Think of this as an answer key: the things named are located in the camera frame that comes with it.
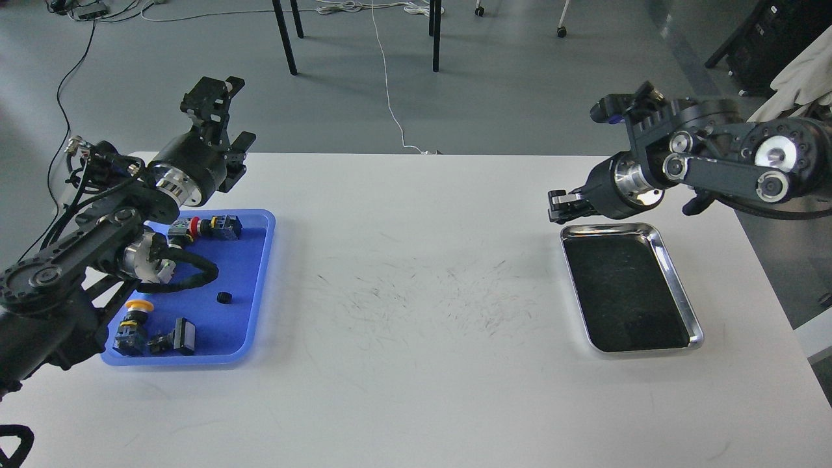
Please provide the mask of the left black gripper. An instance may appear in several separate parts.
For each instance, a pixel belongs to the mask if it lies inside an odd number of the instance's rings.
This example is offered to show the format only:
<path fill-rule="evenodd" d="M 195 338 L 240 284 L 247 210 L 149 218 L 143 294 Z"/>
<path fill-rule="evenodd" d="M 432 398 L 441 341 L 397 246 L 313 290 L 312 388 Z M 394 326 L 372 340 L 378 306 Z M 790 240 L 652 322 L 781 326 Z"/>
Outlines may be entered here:
<path fill-rule="evenodd" d="M 179 110 L 191 120 L 191 130 L 159 151 L 149 168 L 158 179 L 176 170 L 182 174 L 181 180 L 188 180 L 184 195 L 179 196 L 183 205 L 201 207 L 217 190 L 229 192 L 246 174 L 244 161 L 257 139 L 255 133 L 242 131 L 225 153 L 214 146 L 229 144 L 231 99 L 244 86 L 246 81 L 240 77 L 219 80 L 204 76 L 179 104 Z"/>

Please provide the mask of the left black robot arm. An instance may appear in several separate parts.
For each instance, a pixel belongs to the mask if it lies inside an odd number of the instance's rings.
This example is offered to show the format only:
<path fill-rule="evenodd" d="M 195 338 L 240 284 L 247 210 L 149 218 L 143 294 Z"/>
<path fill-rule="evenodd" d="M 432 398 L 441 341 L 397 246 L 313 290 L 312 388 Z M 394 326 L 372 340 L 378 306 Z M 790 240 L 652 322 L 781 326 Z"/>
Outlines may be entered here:
<path fill-rule="evenodd" d="M 106 141 L 68 139 L 66 159 L 75 198 L 48 229 L 39 252 L 2 272 L 2 395 L 42 365 L 68 370 L 104 352 L 108 325 L 134 291 L 174 293 L 219 276 L 204 257 L 174 248 L 148 222 L 170 225 L 182 205 L 201 207 L 229 192 L 246 173 L 255 134 L 229 141 L 231 99 L 240 77 L 202 77 L 185 94 L 192 121 L 151 162 L 122 154 Z"/>

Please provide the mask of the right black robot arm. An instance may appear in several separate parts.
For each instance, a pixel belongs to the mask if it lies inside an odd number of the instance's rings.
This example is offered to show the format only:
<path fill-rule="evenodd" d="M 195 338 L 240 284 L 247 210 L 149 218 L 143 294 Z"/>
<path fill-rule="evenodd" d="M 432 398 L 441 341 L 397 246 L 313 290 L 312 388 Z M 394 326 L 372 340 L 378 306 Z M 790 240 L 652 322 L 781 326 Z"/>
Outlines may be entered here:
<path fill-rule="evenodd" d="M 830 124 L 805 116 L 746 122 L 730 99 L 668 99 L 653 84 L 611 93 L 590 110 L 598 124 L 626 125 L 630 148 L 607 158 L 574 190 L 549 192 L 549 220 L 622 220 L 654 209 L 672 187 L 695 193 L 684 215 L 713 202 L 781 221 L 809 221 L 830 209 L 782 210 L 813 198 L 830 202 Z"/>

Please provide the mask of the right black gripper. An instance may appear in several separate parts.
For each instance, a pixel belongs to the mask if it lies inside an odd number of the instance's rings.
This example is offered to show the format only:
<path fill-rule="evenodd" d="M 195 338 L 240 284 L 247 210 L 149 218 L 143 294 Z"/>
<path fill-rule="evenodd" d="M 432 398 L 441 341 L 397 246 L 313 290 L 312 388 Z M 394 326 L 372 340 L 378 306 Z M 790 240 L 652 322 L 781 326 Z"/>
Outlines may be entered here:
<path fill-rule="evenodd" d="M 550 190 L 550 222 L 565 224 L 586 216 L 621 220 L 654 209 L 665 190 L 647 182 L 630 153 L 617 153 L 591 170 L 576 192 Z"/>

